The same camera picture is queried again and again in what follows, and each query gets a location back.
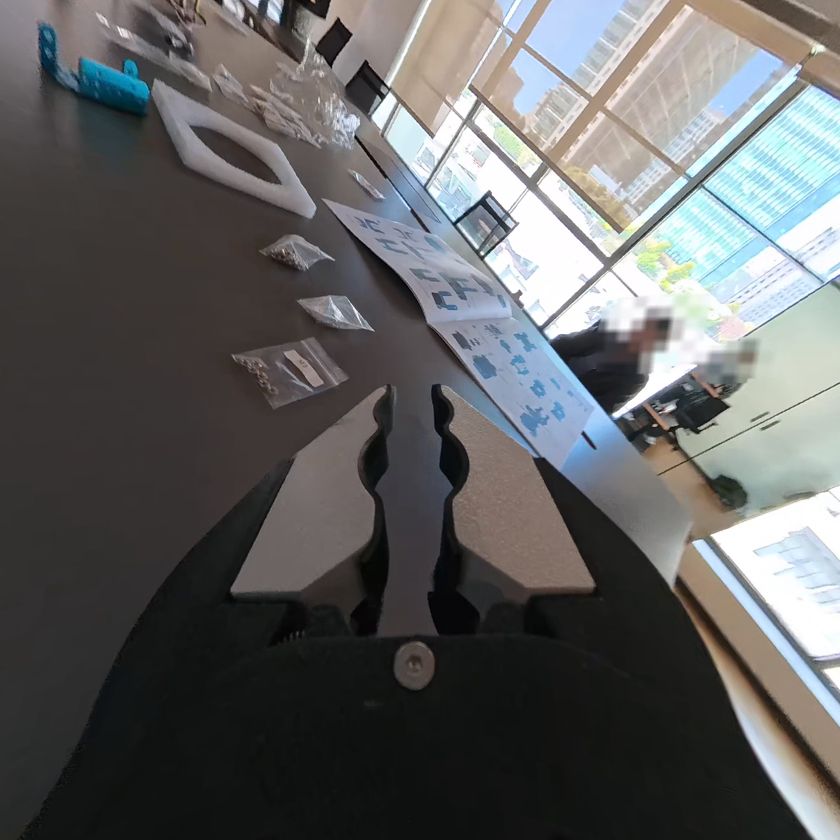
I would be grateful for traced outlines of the large office window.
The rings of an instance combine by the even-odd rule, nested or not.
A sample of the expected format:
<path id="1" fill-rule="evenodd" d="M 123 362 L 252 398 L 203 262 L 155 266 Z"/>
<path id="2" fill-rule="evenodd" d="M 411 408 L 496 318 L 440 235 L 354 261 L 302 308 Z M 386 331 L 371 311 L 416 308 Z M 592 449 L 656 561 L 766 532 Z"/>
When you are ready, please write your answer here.
<path id="1" fill-rule="evenodd" d="M 434 136 L 392 92 L 374 120 L 451 221 L 487 191 L 518 221 L 486 262 L 549 336 L 665 294 L 734 340 L 838 280 L 838 22 L 745 3 L 806 39 L 806 61 L 623 231 L 530 157 L 473 77 Z"/>

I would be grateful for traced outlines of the blue L-shaped metal bracket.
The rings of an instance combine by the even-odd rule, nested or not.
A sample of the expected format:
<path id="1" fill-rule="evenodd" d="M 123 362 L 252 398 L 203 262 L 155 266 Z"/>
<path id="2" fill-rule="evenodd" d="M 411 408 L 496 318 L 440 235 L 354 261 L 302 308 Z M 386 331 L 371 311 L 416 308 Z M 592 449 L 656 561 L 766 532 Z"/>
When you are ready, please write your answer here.
<path id="1" fill-rule="evenodd" d="M 45 73 L 58 82 L 64 89 L 79 93 L 79 78 L 76 71 L 69 68 L 61 57 L 58 37 L 51 24 L 38 21 L 38 57 Z"/>

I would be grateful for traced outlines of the pale green cabinet wall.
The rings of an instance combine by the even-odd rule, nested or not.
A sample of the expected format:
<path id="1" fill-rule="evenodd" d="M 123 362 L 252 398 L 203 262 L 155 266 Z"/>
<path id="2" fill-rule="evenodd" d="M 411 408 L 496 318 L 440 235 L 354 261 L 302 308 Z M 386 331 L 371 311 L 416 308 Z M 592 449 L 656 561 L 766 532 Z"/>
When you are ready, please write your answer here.
<path id="1" fill-rule="evenodd" d="M 714 480 L 736 481 L 752 515 L 839 482 L 839 286 L 825 284 L 756 329 L 752 376 L 699 434 L 677 440 Z"/>

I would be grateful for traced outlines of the black mesh office chair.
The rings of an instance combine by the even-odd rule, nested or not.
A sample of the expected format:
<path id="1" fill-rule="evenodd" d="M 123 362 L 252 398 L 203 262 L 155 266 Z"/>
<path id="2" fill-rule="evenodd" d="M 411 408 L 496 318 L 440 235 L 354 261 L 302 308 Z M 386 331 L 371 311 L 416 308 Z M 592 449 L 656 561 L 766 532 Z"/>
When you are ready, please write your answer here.
<path id="1" fill-rule="evenodd" d="M 336 17 L 332 25 L 316 44 L 316 52 L 332 68 L 341 51 L 349 44 L 353 34 L 347 25 Z"/>
<path id="2" fill-rule="evenodd" d="M 517 228 L 518 221 L 492 191 L 485 192 L 454 221 L 478 257 L 485 259 Z"/>
<path id="3" fill-rule="evenodd" d="M 347 99 L 369 118 L 390 92 L 389 86 L 366 59 L 345 85 Z"/>

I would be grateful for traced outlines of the clear screw bag white label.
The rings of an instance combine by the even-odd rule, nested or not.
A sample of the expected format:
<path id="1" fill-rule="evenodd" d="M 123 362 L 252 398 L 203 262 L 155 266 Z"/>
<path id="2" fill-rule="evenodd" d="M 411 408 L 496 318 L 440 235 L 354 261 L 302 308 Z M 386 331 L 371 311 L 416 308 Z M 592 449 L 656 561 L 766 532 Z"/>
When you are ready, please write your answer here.
<path id="1" fill-rule="evenodd" d="M 273 410 L 329 391 L 349 379 L 315 338 L 232 353 L 231 359 L 255 378 Z"/>

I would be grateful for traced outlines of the blue wide metal bracket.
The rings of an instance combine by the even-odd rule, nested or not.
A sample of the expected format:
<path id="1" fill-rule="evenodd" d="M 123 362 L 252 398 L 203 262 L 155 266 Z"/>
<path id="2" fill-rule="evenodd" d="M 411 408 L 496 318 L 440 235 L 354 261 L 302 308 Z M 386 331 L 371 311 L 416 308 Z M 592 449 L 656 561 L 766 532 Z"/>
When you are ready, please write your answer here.
<path id="1" fill-rule="evenodd" d="M 141 80 L 139 68 L 132 59 L 126 59 L 122 68 L 117 70 L 96 60 L 80 57 L 77 84 L 77 93 L 82 98 L 139 117 L 147 114 L 150 89 Z"/>

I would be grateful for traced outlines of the printed instruction booklet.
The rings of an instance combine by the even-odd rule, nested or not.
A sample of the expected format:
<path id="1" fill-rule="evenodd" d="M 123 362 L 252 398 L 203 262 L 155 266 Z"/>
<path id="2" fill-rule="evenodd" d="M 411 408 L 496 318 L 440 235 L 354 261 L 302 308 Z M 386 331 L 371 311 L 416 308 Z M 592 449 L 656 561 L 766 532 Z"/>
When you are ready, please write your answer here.
<path id="1" fill-rule="evenodd" d="M 427 326 L 532 449 L 560 469 L 594 407 L 539 331 L 514 317 L 500 282 L 419 227 L 330 200 L 324 203 L 404 281 Z"/>

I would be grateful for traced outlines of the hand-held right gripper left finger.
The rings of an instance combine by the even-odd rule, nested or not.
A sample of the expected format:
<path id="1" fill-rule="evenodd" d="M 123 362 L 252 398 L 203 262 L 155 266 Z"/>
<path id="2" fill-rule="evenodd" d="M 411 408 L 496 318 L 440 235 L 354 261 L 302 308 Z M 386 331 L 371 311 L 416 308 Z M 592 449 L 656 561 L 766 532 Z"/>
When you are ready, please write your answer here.
<path id="1" fill-rule="evenodd" d="M 384 504 L 396 391 L 375 389 L 291 461 L 229 593 L 338 609 L 374 635 L 389 574 Z"/>

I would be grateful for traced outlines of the wide beige roller blind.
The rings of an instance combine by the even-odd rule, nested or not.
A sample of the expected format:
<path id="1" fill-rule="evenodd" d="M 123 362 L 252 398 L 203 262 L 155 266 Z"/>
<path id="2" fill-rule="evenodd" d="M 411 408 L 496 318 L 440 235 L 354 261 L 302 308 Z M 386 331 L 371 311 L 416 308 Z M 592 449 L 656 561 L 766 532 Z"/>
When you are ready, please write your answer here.
<path id="1" fill-rule="evenodd" d="M 503 2 L 470 87 L 615 230 L 758 107 L 809 42 L 745 2 Z"/>

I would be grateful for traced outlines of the narrow beige roller blind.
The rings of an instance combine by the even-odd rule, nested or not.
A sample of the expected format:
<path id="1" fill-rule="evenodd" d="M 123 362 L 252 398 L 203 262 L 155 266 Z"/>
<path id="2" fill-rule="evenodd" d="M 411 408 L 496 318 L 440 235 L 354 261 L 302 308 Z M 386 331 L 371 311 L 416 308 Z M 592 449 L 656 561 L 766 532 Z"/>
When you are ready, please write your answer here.
<path id="1" fill-rule="evenodd" d="M 501 27 L 503 2 L 426 2 L 389 83 L 392 94 L 434 136 Z"/>

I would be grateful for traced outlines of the white foam frame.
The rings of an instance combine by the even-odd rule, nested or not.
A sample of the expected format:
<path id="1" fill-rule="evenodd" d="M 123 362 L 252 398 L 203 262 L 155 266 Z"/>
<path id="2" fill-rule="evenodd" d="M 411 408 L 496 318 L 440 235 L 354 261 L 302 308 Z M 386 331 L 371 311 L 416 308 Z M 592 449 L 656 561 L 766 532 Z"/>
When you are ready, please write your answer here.
<path id="1" fill-rule="evenodd" d="M 186 97 L 161 80 L 154 82 L 151 97 L 176 152 L 189 170 L 300 217 L 314 217 L 316 204 L 277 143 Z M 214 131 L 233 141 L 260 159 L 279 181 L 268 182 L 228 163 L 196 135 L 197 128 Z"/>

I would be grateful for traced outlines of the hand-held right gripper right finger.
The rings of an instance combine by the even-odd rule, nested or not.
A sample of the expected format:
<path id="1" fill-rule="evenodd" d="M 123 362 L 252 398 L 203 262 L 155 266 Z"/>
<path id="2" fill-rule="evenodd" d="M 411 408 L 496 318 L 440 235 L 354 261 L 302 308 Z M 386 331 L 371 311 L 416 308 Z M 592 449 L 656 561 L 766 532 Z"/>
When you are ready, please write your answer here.
<path id="1" fill-rule="evenodd" d="M 537 459 L 449 386 L 431 396 L 450 485 L 429 592 L 437 633 L 476 634 L 497 606 L 594 594 Z"/>

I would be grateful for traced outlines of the dark grey desk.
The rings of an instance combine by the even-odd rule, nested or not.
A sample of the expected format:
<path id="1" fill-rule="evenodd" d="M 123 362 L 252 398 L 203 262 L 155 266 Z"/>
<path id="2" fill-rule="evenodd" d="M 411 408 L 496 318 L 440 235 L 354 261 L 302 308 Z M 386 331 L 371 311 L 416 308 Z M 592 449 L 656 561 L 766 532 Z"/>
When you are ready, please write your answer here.
<path id="1" fill-rule="evenodd" d="M 429 387 L 512 428 L 403 283 L 321 206 L 307 223 L 187 171 L 146 119 L 38 68 L 35 21 L 108 63 L 82 5 L 2 2 L 2 837 L 34 826 L 141 608 L 263 473 L 375 386 L 396 390 L 380 484 L 382 628 L 432 631 L 425 590 L 448 491 Z M 333 262 L 259 250 L 299 235 Z M 374 329 L 297 300 L 346 296 Z M 348 381 L 272 409 L 231 354 L 307 338 Z"/>

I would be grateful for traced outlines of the pile of small parts bags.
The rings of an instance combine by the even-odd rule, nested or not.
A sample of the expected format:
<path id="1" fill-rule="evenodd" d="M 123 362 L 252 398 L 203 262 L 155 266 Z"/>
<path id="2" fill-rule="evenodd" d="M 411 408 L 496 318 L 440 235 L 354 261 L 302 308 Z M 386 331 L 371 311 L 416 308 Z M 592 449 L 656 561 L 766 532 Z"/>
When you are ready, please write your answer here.
<path id="1" fill-rule="evenodd" d="M 247 93 L 223 64 L 214 69 L 213 80 L 227 99 L 259 115 L 271 131 L 315 148 L 320 147 L 319 135 L 309 129 L 300 113 L 275 95 L 257 86 L 250 86 L 250 93 Z"/>

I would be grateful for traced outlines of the side office window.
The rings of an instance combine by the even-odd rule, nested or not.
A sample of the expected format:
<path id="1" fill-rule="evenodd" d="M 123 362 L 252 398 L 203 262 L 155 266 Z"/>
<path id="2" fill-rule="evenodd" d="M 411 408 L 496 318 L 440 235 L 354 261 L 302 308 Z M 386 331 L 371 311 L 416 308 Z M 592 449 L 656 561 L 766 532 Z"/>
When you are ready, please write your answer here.
<path id="1" fill-rule="evenodd" d="M 839 487 L 714 532 L 709 542 L 838 697 Z"/>

